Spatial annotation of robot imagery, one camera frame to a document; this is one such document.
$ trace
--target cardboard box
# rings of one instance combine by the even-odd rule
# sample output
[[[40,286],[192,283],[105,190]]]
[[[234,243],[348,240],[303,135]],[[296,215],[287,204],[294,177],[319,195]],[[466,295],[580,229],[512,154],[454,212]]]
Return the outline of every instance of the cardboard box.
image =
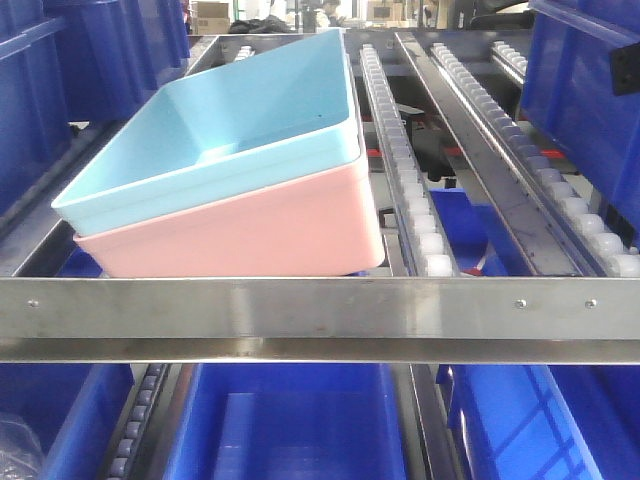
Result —
[[[196,21],[196,35],[222,35],[229,33],[231,22],[228,18],[201,18]]]
[[[196,2],[194,13],[198,18],[229,18],[229,3]]]
[[[367,3],[367,20],[392,21],[402,20],[402,3],[392,0]]]

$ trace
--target blue crate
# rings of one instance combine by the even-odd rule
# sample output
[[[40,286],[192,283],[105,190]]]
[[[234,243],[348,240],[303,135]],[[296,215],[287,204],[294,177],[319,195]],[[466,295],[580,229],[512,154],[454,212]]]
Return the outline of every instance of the blue crate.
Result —
[[[640,228],[640,93],[614,95],[610,55],[640,42],[640,2],[532,0],[529,119]]]
[[[131,116],[189,56],[179,0],[44,0],[64,18],[56,36],[70,119]]]
[[[102,268],[91,255],[81,248],[76,248],[56,276],[61,278],[96,278],[101,273]]]
[[[603,478],[640,478],[640,368],[549,369]]]
[[[43,20],[42,0],[4,0],[0,3],[0,42]]]
[[[0,364],[0,412],[38,436],[39,480],[96,478],[132,385],[128,365]]]
[[[466,453],[471,478],[637,478],[602,474],[548,367],[460,365],[446,369],[453,387],[449,425]]]
[[[389,369],[199,365],[163,478],[405,479]]]
[[[39,2],[0,2],[0,216],[69,147],[53,36]]]

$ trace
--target light blue plastic tray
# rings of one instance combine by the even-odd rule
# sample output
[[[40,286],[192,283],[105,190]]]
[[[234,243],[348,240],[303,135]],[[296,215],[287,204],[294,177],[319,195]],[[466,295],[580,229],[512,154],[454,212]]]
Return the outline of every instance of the light blue plastic tray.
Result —
[[[359,155],[349,65],[332,31],[166,85],[52,207],[88,236]]]

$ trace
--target stacked trays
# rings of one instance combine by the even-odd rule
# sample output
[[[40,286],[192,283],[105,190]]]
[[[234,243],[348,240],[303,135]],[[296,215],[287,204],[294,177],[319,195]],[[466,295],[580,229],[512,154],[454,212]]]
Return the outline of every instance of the stacked trays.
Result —
[[[0,216],[69,146],[53,43],[63,27],[39,0],[0,3]]]
[[[41,0],[56,35],[72,121],[130,117],[189,57],[179,0]]]
[[[532,0],[522,107],[640,228],[640,2]]]
[[[342,275],[383,259],[339,32],[163,87],[54,201],[118,277]]]

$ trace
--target plastic bin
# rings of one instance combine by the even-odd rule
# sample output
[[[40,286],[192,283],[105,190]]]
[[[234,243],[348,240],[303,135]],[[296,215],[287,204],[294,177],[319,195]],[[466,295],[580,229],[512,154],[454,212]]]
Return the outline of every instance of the plastic bin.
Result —
[[[640,368],[550,366],[602,477],[640,478]]]
[[[236,478],[404,480],[388,367],[197,366],[163,479]]]
[[[532,0],[530,5],[540,14],[522,107],[640,228],[640,93],[616,96],[612,74],[612,63],[626,61],[612,52],[640,42],[640,2]]]
[[[637,478],[603,477],[547,367],[466,365],[449,372],[449,423],[472,478]]]
[[[38,436],[40,480],[96,478],[132,385],[128,365],[0,364],[0,411]]]
[[[39,2],[0,3],[0,215],[69,147],[53,34]]]
[[[76,242],[112,277],[345,275],[384,260],[366,154]]]
[[[52,206],[87,236],[353,162],[351,88],[338,32],[177,80]]]
[[[179,0],[44,0],[72,121],[130,117],[189,56]]]

